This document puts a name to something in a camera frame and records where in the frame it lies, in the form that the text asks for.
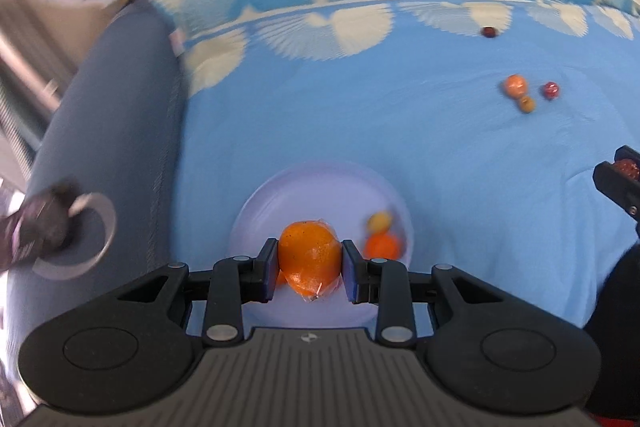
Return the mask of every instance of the small round fruit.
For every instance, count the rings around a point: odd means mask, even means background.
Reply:
[[[488,39],[493,39],[498,35],[498,30],[492,26],[485,26],[484,28],[482,28],[481,33],[483,37],[486,37]]]
[[[391,228],[393,221],[394,218],[390,212],[386,210],[376,212],[373,216],[369,217],[367,230],[369,233],[384,233]]]
[[[364,246],[364,257],[366,259],[375,259],[382,257],[384,259],[400,259],[401,245],[400,240],[392,233],[374,233],[367,239]]]
[[[507,94],[507,96],[510,96],[515,100],[526,95],[527,89],[529,89],[527,81],[523,76],[519,74],[512,74],[511,76],[507,77],[507,79],[503,82],[502,87],[504,87],[504,92]]]
[[[291,223],[278,242],[278,263],[289,286],[313,300],[335,288],[342,245],[324,221]]]
[[[613,166],[631,180],[638,181],[638,178],[640,178],[640,168],[638,168],[638,165],[636,165],[636,162],[633,160],[628,158],[618,160],[617,162],[613,162]]]
[[[523,96],[518,100],[518,107],[522,112],[532,112],[536,108],[536,101],[530,96]]]
[[[545,95],[547,100],[553,100],[560,96],[560,86],[555,82],[547,82],[542,86],[542,94]]]

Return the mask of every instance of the plastic-wrapped orange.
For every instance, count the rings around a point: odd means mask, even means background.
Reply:
[[[508,76],[503,82],[502,87],[507,96],[510,96],[514,100],[518,100],[527,94],[529,90],[529,84],[523,76],[519,74],[512,74]]]
[[[278,272],[278,279],[276,280],[276,286],[281,286],[287,283],[287,278],[284,277],[284,273],[282,270]]]
[[[342,247],[324,221],[298,221],[280,236],[278,263],[289,286],[313,300],[337,286]]]

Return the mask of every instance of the red object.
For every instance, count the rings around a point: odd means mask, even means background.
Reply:
[[[498,35],[498,30],[496,30],[492,26],[485,26],[484,28],[482,28],[483,37],[486,37],[488,39],[493,39],[494,37],[497,37],[497,35]]]
[[[554,98],[560,96],[560,86],[558,86],[558,84],[556,84],[555,82],[547,82],[542,87],[542,94],[545,95],[545,98],[547,100],[553,100]]]
[[[629,420],[615,420],[611,418],[603,418],[602,416],[593,415],[593,419],[596,420],[602,427],[634,427],[635,422]]]
[[[400,258],[400,240],[392,233],[372,233],[364,246],[364,256],[367,259],[382,257],[383,259]]]
[[[617,162],[613,162],[613,166],[619,171],[622,172],[627,178],[630,178],[634,181],[638,181],[640,178],[640,169],[636,162],[630,159],[618,160]]]

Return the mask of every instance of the screw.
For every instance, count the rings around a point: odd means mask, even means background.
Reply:
[[[414,337],[414,333],[409,328],[404,326],[389,326],[380,333],[383,339],[387,342],[393,342],[396,344],[406,342]]]
[[[230,324],[216,324],[207,330],[207,336],[212,341],[232,341],[238,336],[238,330]]]

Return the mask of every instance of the small orange fruit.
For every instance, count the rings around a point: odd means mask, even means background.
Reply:
[[[400,250],[400,240],[392,233],[373,233],[364,246],[364,257],[366,259],[382,257],[395,261],[400,259]]]
[[[523,96],[518,100],[518,107],[522,112],[532,112],[536,108],[536,101],[530,96]]]
[[[326,223],[299,221],[282,232],[278,262],[289,286],[304,298],[315,299],[335,288],[342,247]]]
[[[512,74],[502,83],[504,92],[507,96],[517,100],[527,94],[529,86],[523,76]]]

